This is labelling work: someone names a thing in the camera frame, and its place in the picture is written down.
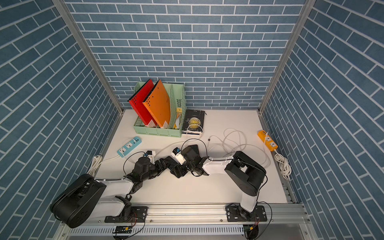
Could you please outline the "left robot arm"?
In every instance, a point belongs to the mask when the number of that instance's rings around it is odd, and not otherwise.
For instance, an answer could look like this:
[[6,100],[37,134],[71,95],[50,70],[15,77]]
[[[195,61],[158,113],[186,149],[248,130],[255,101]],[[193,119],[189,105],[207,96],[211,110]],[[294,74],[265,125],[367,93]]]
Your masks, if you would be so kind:
[[142,188],[144,181],[158,177],[177,164],[170,156],[154,163],[148,157],[140,157],[132,172],[121,179],[97,180],[83,174],[51,203],[50,211],[72,229],[88,219],[135,223],[140,214],[132,207],[132,195]]

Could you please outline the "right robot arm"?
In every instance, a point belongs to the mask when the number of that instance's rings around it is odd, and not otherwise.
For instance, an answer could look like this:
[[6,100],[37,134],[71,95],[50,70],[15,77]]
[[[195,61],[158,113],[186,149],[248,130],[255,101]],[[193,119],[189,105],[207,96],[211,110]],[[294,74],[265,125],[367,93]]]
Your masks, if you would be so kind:
[[242,191],[239,204],[230,203],[226,206],[229,222],[260,222],[267,221],[265,209],[258,207],[258,196],[261,188],[267,183],[267,171],[260,164],[242,151],[223,158],[201,157],[196,145],[181,150],[181,156],[187,169],[197,176],[227,175]]

